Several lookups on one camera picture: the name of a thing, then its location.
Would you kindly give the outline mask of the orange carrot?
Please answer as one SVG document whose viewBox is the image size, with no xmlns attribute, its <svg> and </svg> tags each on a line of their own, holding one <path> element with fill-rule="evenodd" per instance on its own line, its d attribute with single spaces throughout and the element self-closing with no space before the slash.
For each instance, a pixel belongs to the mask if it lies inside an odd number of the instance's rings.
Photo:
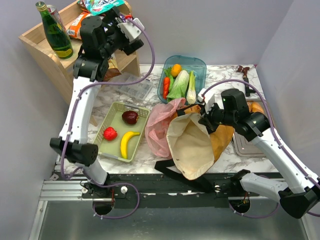
<svg viewBox="0 0 320 240">
<path fill-rule="evenodd" d="M 165 77 L 163 79 L 163 98 L 165 100 L 167 99 L 167 95 L 169 93 L 170 84 L 171 84 L 171 79 L 169 77 Z"/>
</svg>

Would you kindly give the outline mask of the napa cabbage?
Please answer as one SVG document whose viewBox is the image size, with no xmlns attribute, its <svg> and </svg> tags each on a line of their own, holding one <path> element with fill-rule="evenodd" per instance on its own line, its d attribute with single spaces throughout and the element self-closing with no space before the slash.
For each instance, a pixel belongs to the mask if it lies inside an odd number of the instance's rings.
<svg viewBox="0 0 320 240">
<path fill-rule="evenodd" d="M 167 95 L 170 102 L 173 99 L 184 98 L 189 84 L 190 75 L 186 70 L 182 70 L 175 78 L 172 89 Z"/>
</svg>

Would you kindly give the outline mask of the green celery stalk bunch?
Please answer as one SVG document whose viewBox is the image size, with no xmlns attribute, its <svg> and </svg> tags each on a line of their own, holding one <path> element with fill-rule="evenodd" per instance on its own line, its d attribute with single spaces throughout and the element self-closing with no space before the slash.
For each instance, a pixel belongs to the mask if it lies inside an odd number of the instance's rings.
<svg viewBox="0 0 320 240">
<path fill-rule="evenodd" d="M 194 71 L 192 70 L 189 74 L 189 83 L 188 83 L 186 101 L 191 105 L 191 104 L 195 104 L 196 100 L 197 100 L 196 77 L 195 77 Z"/>
</svg>

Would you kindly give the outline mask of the red tomato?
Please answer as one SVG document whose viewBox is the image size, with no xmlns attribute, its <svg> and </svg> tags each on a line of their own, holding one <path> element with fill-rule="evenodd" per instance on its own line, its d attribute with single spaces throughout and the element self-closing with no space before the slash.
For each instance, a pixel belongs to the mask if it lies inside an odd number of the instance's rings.
<svg viewBox="0 0 320 240">
<path fill-rule="evenodd" d="M 117 131 L 109 126 L 103 131 L 103 138 L 107 141 L 113 141 L 118 136 Z"/>
</svg>

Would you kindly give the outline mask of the orange tangerine fruit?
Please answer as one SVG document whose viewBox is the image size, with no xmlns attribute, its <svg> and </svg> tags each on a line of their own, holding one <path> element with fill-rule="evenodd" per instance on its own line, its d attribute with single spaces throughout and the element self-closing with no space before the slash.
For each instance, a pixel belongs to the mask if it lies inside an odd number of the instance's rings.
<svg viewBox="0 0 320 240">
<path fill-rule="evenodd" d="M 173 78 L 176 78 L 178 74 L 182 71 L 182 66 L 180 64 L 175 64 L 170 71 Z"/>
</svg>

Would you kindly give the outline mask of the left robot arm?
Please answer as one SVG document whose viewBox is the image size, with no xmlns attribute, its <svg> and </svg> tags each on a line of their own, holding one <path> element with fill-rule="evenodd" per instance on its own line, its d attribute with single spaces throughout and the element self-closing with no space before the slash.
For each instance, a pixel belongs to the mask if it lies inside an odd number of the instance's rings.
<svg viewBox="0 0 320 240">
<path fill-rule="evenodd" d="M 112 7 L 103 17 L 86 17 L 81 22 L 82 44 L 73 65 L 73 89 L 65 123 L 58 137 L 50 140 L 50 147 L 62 159 L 83 168 L 93 191 L 101 198 L 107 197 L 111 185 L 106 182 L 108 173 L 97 160 L 98 146 L 88 143 L 88 126 L 94 101 L 104 83 L 109 60 L 117 51 L 126 55 L 143 46 L 139 38 L 144 30 L 138 18 L 123 15 Z"/>
</svg>

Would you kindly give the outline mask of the orange tote bag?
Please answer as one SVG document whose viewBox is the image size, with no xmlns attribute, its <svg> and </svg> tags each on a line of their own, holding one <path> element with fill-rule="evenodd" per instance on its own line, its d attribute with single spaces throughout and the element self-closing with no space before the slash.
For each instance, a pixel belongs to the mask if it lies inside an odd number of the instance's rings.
<svg viewBox="0 0 320 240">
<path fill-rule="evenodd" d="M 204 174 L 215 164 L 232 140 L 234 129 L 219 125 L 214 132 L 199 123 L 201 106 L 191 104 L 176 111 L 166 133 L 171 159 L 157 161 L 154 168 L 167 177 L 200 192 L 214 186 Z"/>
</svg>

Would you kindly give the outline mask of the pink plastic grocery bag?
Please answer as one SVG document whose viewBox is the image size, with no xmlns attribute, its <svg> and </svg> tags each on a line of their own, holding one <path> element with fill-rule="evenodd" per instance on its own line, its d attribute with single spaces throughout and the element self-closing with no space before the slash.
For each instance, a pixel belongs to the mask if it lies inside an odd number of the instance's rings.
<svg viewBox="0 0 320 240">
<path fill-rule="evenodd" d="M 177 110 L 185 106 L 184 97 L 171 100 L 169 103 L 159 103 L 155 105 L 145 126 L 145 138 L 151 152 L 162 158 L 171 158 L 167 131 L 171 121 L 177 117 Z"/>
</svg>

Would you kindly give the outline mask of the orange snack packet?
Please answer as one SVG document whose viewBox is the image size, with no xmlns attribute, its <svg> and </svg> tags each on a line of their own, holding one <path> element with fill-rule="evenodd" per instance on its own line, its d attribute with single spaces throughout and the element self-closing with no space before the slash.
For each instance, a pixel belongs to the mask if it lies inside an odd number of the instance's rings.
<svg viewBox="0 0 320 240">
<path fill-rule="evenodd" d="M 80 35 L 81 23 L 85 18 L 91 17 L 91 16 L 92 16 L 91 13 L 83 11 L 77 18 L 75 18 L 66 31 L 69 37 L 73 39 L 81 40 L 81 35 Z"/>
</svg>

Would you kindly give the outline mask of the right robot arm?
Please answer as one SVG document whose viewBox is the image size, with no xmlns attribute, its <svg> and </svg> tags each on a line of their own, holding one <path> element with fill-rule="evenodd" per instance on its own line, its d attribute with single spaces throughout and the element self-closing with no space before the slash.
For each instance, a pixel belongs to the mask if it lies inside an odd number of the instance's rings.
<svg viewBox="0 0 320 240">
<path fill-rule="evenodd" d="M 320 201 L 320 178 L 293 153 L 280 138 L 268 118 L 261 112 L 250 112 L 245 95 L 237 88 L 221 93 L 223 108 L 214 94 L 203 88 L 198 94 L 200 124 L 214 132 L 219 126 L 233 127 L 235 132 L 256 146 L 283 177 L 276 181 L 241 170 L 230 179 L 230 191 L 241 196 L 251 192 L 281 205 L 291 217 L 300 219 Z"/>
</svg>

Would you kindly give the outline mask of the colourful snack packet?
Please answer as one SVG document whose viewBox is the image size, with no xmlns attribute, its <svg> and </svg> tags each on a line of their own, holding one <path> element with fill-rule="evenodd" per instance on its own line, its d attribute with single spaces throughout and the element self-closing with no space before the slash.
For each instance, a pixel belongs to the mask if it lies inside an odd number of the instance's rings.
<svg viewBox="0 0 320 240">
<path fill-rule="evenodd" d="M 113 7 L 121 6 L 124 0 L 78 0 L 77 3 L 93 16 L 101 15 Z"/>
</svg>

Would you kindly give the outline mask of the yellow banana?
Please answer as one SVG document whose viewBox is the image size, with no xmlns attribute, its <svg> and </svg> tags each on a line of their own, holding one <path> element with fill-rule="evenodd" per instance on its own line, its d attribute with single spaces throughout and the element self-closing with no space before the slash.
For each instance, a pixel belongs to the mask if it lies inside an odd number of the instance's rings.
<svg viewBox="0 0 320 240">
<path fill-rule="evenodd" d="M 139 136 L 140 134 L 141 134 L 140 132 L 128 131 L 123 135 L 120 142 L 120 153 L 123 159 L 128 158 L 128 144 L 131 138 L 135 136 Z"/>
</svg>

